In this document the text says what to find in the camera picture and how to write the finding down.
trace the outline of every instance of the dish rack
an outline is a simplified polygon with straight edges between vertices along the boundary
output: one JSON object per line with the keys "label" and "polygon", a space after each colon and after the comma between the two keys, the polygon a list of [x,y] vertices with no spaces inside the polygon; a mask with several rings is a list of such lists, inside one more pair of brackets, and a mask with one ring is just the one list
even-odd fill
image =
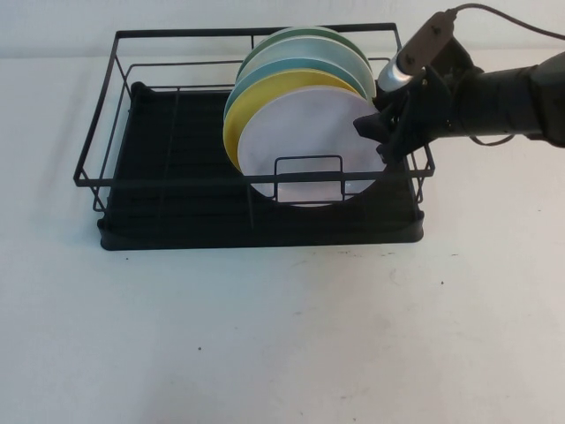
{"label": "dish rack", "polygon": [[[369,56],[372,64],[384,65],[401,47],[396,24],[328,27],[365,38],[390,36],[392,54]],[[94,211],[103,213],[98,220],[103,248],[343,245],[423,237],[424,213],[418,205],[424,180],[435,170],[428,146],[382,172],[343,172],[339,157],[335,171],[281,174],[275,166],[273,175],[244,177],[233,167],[223,147],[222,113],[233,87],[228,82],[235,80],[245,53],[230,57],[236,56],[236,44],[244,43],[248,52],[260,38],[280,29],[116,33],[74,173],[75,184],[92,191]],[[132,45],[123,52],[124,42]],[[196,42],[205,47],[199,50]],[[222,56],[216,58],[209,53],[216,52],[218,42],[227,54],[218,50]],[[216,47],[209,49],[210,43]],[[169,52],[173,44],[184,51],[180,59]],[[205,51],[206,60],[186,60],[188,50],[189,57]],[[210,80],[220,79],[224,66],[233,68],[226,83]],[[204,81],[195,81],[194,73],[188,81],[179,80],[189,69]],[[151,74],[157,70],[158,75]],[[144,76],[135,76],[140,71]],[[345,182],[351,180],[374,183],[346,200]],[[331,204],[319,208],[297,207],[267,199],[252,188],[254,183],[274,184],[277,198],[281,184],[298,182],[335,182],[342,200],[324,201]]]}

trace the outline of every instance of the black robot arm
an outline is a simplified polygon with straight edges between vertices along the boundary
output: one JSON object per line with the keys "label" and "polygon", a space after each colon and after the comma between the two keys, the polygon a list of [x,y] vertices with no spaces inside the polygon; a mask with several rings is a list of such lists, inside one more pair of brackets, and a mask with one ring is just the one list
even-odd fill
{"label": "black robot arm", "polygon": [[454,19],[434,15],[383,70],[380,113],[356,120],[359,134],[381,143],[385,163],[443,137],[523,134],[565,147],[565,53],[483,72],[452,36]]}

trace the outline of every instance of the light blue plate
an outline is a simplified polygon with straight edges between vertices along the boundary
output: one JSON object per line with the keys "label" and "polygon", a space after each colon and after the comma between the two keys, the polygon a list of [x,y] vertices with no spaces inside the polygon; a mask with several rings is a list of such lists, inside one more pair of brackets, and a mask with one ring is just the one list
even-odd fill
{"label": "light blue plate", "polygon": [[226,107],[223,112],[223,118],[225,120],[230,107],[233,102],[250,86],[255,84],[257,81],[263,80],[264,78],[273,75],[278,72],[288,71],[290,69],[315,69],[316,71],[323,71],[330,73],[340,80],[347,82],[355,90],[363,96],[365,99],[369,100],[369,96],[363,89],[361,84],[351,75],[349,72],[345,71],[341,66],[326,62],[321,59],[313,59],[309,57],[291,57],[278,60],[276,62],[271,62],[268,64],[263,64],[255,68],[249,74],[245,75],[234,87],[233,91],[228,97],[226,102]]}
{"label": "light blue plate", "polygon": [[313,35],[286,38],[266,47],[247,62],[236,84],[264,64],[293,57],[308,57],[335,64],[351,74],[370,98],[377,95],[371,67],[358,53],[340,42]]}
{"label": "light blue plate", "polygon": [[325,37],[340,42],[341,44],[354,50],[359,55],[359,57],[361,57],[365,61],[366,64],[371,66],[361,49],[357,45],[355,45],[355,43],[353,43],[343,35],[337,33],[336,31],[325,28],[323,26],[292,26],[290,28],[285,28],[281,31],[271,34],[268,38],[260,42],[255,47],[255,49],[253,49],[252,52],[245,58],[244,62],[239,67],[239,71],[237,71],[237,76],[239,76],[241,71],[244,70],[244,68],[247,66],[247,63],[255,56],[257,56],[262,50],[266,49],[272,44],[275,44],[276,42],[279,42],[286,38],[296,37],[297,35],[317,35],[319,37]]}

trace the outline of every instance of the white table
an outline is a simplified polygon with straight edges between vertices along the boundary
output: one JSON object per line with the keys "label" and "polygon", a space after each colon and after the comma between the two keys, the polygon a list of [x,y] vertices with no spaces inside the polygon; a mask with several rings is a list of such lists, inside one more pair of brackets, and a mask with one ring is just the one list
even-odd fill
{"label": "white table", "polygon": [[434,142],[413,245],[109,253],[105,64],[0,61],[0,422],[565,421],[565,150]]}

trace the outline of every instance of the stack of plates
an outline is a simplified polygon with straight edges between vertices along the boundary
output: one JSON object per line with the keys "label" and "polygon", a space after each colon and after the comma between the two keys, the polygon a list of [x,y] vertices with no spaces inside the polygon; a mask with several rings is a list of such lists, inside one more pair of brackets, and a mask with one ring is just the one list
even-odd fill
{"label": "stack of plates", "polygon": [[[361,50],[322,27],[287,28],[245,59],[224,111],[223,141],[244,175],[384,169],[376,143],[358,136],[353,121],[376,112],[371,66]],[[325,156],[323,158],[291,158]],[[346,183],[348,195],[373,181]],[[254,185],[272,197],[272,184]],[[283,202],[339,201],[339,182],[280,184]]]}

